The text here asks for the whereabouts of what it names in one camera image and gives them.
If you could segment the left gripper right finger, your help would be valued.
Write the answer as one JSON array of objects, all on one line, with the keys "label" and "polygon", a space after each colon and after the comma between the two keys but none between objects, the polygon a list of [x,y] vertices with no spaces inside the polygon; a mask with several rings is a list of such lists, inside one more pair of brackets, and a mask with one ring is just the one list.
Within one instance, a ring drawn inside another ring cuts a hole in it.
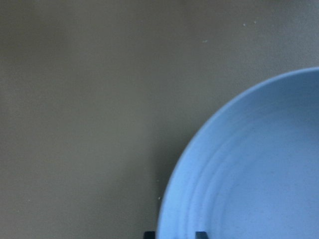
[{"label": "left gripper right finger", "polygon": [[207,239],[207,232],[195,232],[195,239]]}]

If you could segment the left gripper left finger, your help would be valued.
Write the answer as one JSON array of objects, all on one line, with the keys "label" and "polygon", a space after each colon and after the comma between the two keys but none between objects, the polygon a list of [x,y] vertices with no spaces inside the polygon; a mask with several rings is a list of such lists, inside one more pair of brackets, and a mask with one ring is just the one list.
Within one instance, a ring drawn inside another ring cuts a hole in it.
[{"label": "left gripper left finger", "polygon": [[155,239],[156,232],[155,231],[146,231],[144,232],[144,239]]}]

